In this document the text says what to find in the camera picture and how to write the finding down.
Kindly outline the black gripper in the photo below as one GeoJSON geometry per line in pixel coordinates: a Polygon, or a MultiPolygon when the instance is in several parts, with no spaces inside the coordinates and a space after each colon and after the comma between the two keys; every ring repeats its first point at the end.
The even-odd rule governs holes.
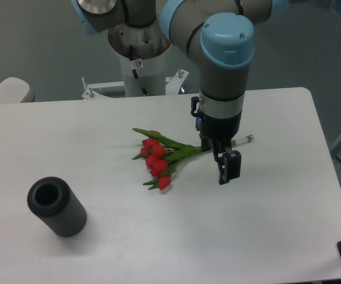
{"type": "Polygon", "coordinates": [[[201,152],[213,152],[219,171],[218,183],[224,185],[238,178],[242,155],[233,150],[231,139],[239,131],[242,98],[215,101],[207,96],[193,96],[191,115],[195,117],[195,128],[200,133],[201,152]]]}

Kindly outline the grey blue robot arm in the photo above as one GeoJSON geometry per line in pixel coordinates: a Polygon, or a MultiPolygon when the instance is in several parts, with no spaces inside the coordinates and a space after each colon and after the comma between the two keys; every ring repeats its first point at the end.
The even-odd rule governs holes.
{"type": "Polygon", "coordinates": [[[254,26],[283,13],[288,1],[73,1],[89,34],[108,33],[121,62],[127,96],[163,95],[163,58],[180,49],[200,70],[191,99],[201,150],[212,151],[219,183],[238,178],[241,154],[233,148],[254,54],[254,26]]]}

